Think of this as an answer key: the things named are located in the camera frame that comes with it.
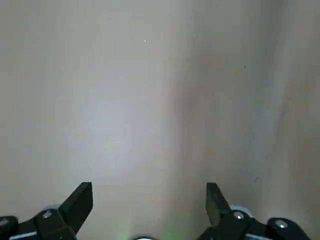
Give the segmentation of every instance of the black plastic part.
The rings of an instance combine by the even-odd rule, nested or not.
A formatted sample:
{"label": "black plastic part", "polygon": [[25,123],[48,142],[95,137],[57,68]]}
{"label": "black plastic part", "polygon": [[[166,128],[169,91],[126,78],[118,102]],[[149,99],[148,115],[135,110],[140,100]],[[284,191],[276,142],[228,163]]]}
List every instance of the black plastic part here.
{"label": "black plastic part", "polygon": [[1,216],[0,222],[6,221],[7,223],[0,226],[0,239],[9,238],[18,229],[18,218],[15,216]]}
{"label": "black plastic part", "polygon": [[58,209],[41,211],[22,223],[14,216],[0,216],[0,240],[76,240],[92,208],[92,184],[83,182]]}
{"label": "black plastic part", "polygon": [[[271,218],[267,225],[249,217],[241,211],[232,211],[227,200],[216,183],[206,185],[206,211],[211,223],[198,240],[310,240],[306,233],[293,221],[285,218]],[[242,219],[235,217],[241,212]],[[277,220],[284,221],[287,226],[281,228]]]}
{"label": "black plastic part", "polygon": [[78,233],[93,208],[91,182],[83,182],[58,208],[65,223]]}
{"label": "black plastic part", "polygon": [[[19,223],[17,231],[14,233],[14,236],[19,236],[19,235],[25,235],[29,233],[37,233],[38,230],[35,226],[34,219],[30,219],[28,221],[24,221],[22,223]],[[40,240],[40,236],[38,234],[29,236],[29,237],[24,237],[21,238],[23,240]]]}
{"label": "black plastic part", "polygon": [[[44,217],[46,213],[50,213],[50,216]],[[34,223],[38,229],[38,234],[44,240],[51,239],[53,236],[64,239],[65,234],[73,237],[71,239],[76,239],[75,233],[66,225],[57,209],[48,209],[40,212],[35,216]]]}
{"label": "black plastic part", "polygon": [[229,214],[231,208],[216,183],[206,184],[205,209],[212,227],[216,227],[223,215]]}
{"label": "black plastic part", "polygon": [[[279,227],[276,224],[278,220],[284,221],[287,226],[284,228]],[[267,222],[267,227],[268,235],[275,240],[310,240],[298,224],[286,218],[270,218]]]}
{"label": "black plastic part", "polygon": [[252,219],[244,212],[242,219],[235,217],[232,211],[226,214],[220,221],[220,224],[214,229],[215,238],[217,240],[239,240],[243,239],[247,233],[247,228],[249,227]]}

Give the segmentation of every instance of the screw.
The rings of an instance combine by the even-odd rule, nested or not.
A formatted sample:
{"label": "screw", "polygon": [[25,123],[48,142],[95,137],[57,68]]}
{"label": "screw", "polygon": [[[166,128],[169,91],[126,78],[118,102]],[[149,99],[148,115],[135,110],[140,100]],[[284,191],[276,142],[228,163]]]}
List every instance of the screw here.
{"label": "screw", "polygon": [[235,211],[234,214],[233,214],[237,219],[244,219],[245,216],[243,215],[242,212],[240,211]]}
{"label": "screw", "polygon": [[42,217],[43,217],[44,219],[47,219],[47,218],[51,217],[51,215],[52,215],[51,211],[47,210],[47,211],[42,215]]}
{"label": "screw", "polygon": [[6,218],[4,217],[4,218],[2,218],[1,221],[0,221],[0,227],[6,225],[6,224],[8,224],[8,223],[9,223],[8,219],[6,219]]}
{"label": "screw", "polygon": [[288,227],[288,224],[285,222],[285,221],[283,221],[283,220],[277,220],[277,221],[275,221],[275,224],[279,227],[279,228],[282,228],[282,229],[285,229],[285,228],[287,228]]}

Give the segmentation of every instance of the white surface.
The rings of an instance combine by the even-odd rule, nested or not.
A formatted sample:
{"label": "white surface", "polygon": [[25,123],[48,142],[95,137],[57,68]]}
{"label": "white surface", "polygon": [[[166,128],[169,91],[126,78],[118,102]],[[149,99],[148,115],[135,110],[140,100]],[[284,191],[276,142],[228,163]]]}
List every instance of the white surface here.
{"label": "white surface", "polygon": [[0,1],[0,213],[92,181],[80,239],[195,239],[213,181],[319,238],[318,22],[312,0]]}

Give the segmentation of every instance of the wall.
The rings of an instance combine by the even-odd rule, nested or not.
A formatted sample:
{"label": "wall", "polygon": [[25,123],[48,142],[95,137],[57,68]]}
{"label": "wall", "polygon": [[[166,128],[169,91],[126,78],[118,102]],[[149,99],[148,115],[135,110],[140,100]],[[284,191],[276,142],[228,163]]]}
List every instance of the wall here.
{"label": "wall", "polygon": [[206,182],[320,237],[315,0],[0,1],[0,213],[92,181],[80,239],[195,239]]}

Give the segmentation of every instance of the beige wall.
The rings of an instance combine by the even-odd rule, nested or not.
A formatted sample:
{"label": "beige wall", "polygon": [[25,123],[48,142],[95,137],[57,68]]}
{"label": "beige wall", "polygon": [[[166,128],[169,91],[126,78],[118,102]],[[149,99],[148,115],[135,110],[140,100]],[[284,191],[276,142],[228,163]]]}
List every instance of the beige wall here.
{"label": "beige wall", "polygon": [[211,181],[320,238],[317,2],[0,1],[0,214],[92,181],[80,239],[195,239]]}

